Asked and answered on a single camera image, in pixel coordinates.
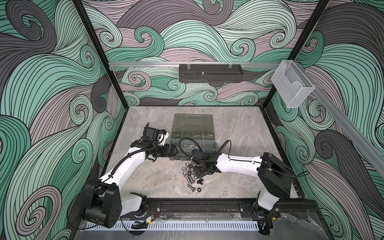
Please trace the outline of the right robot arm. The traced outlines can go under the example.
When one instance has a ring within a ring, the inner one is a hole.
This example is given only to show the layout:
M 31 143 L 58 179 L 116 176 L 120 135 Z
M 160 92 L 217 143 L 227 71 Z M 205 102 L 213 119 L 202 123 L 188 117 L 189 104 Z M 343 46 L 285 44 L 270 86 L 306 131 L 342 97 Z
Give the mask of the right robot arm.
M 294 179 L 293 170 L 275 155 L 265 152 L 260 157 L 238 157 L 223 153 L 204 154 L 193 150 L 190 160 L 196 164 L 198 178 L 214 173 L 238 173 L 258 178 L 264 185 L 257 197 L 255 215 L 261 220 L 280 217 L 276 203 L 289 198 Z

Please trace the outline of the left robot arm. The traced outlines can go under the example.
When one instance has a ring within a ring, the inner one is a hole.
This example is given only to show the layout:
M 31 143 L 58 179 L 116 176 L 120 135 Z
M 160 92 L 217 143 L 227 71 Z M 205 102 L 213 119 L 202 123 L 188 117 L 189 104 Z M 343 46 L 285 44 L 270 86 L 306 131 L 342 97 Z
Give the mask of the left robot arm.
M 83 191 L 83 220 L 112 228 L 120 217 L 134 213 L 144 215 L 147 196 L 130 193 L 124 198 L 121 191 L 135 169 L 145 160 L 174 157 L 179 153 L 176 145 L 153 144 L 136 140 L 127 155 L 115 167 L 98 180 L 89 181 Z

